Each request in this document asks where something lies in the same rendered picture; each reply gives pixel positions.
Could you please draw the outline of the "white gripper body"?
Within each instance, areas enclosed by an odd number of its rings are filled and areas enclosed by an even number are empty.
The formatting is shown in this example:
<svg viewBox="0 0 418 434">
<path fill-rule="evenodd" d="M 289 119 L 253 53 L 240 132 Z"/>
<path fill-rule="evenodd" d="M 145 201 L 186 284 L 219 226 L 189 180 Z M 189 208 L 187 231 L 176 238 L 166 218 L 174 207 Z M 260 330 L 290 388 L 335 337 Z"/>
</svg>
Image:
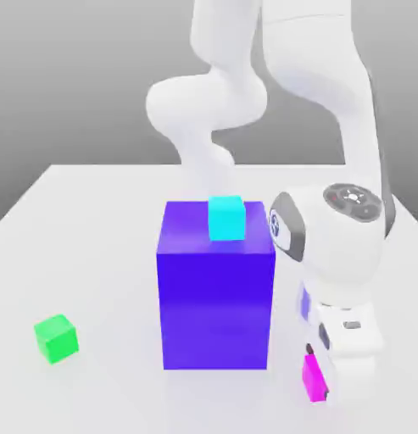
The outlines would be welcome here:
<svg viewBox="0 0 418 434">
<path fill-rule="evenodd" d="M 373 394 L 377 356 L 331 358 L 317 352 L 316 358 L 328 386 L 329 404 L 357 404 Z"/>
</svg>

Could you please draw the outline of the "small magenta cube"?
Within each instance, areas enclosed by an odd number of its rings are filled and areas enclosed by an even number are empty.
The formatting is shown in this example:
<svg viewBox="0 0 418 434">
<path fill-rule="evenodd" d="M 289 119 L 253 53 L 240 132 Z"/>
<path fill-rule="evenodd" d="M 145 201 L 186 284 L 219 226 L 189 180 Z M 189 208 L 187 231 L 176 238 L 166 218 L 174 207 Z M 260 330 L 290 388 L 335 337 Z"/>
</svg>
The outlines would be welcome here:
<svg viewBox="0 0 418 434">
<path fill-rule="evenodd" d="M 304 356 L 302 380 L 311 403 L 326 401 L 329 388 L 313 354 Z"/>
</svg>

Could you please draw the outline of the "small cyan cube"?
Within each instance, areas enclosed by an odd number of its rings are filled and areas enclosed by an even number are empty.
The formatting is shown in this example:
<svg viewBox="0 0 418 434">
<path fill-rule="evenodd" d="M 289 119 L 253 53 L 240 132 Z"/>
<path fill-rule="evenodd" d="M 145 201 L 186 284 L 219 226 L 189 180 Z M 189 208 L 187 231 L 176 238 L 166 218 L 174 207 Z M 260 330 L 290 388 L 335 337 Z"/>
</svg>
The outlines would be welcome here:
<svg viewBox="0 0 418 434">
<path fill-rule="evenodd" d="M 208 201 L 209 239 L 241 241 L 245 239 L 246 209 L 240 196 L 213 196 Z"/>
</svg>

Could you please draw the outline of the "small green cube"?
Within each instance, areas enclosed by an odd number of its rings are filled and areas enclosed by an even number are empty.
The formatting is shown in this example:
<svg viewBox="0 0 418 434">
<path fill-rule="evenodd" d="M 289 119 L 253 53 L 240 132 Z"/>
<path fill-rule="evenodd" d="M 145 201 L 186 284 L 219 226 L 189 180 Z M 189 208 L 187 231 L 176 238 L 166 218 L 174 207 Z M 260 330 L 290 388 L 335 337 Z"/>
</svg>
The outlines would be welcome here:
<svg viewBox="0 0 418 434">
<path fill-rule="evenodd" d="M 63 314 L 34 324 L 34 332 L 39 351 L 49 364 L 56 364 L 80 349 L 76 328 Z"/>
</svg>

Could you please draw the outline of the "large purple box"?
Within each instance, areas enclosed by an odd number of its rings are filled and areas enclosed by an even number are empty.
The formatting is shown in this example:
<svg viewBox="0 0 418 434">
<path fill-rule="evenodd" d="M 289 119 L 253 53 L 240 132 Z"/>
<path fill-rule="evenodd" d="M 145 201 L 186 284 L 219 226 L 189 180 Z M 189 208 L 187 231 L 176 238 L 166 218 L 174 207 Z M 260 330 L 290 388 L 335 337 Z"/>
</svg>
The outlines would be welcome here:
<svg viewBox="0 0 418 434">
<path fill-rule="evenodd" d="M 156 260 L 167 370 L 267 366 L 276 252 L 264 205 L 245 208 L 244 239 L 212 242 L 206 202 L 165 205 Z"/>
</svg>

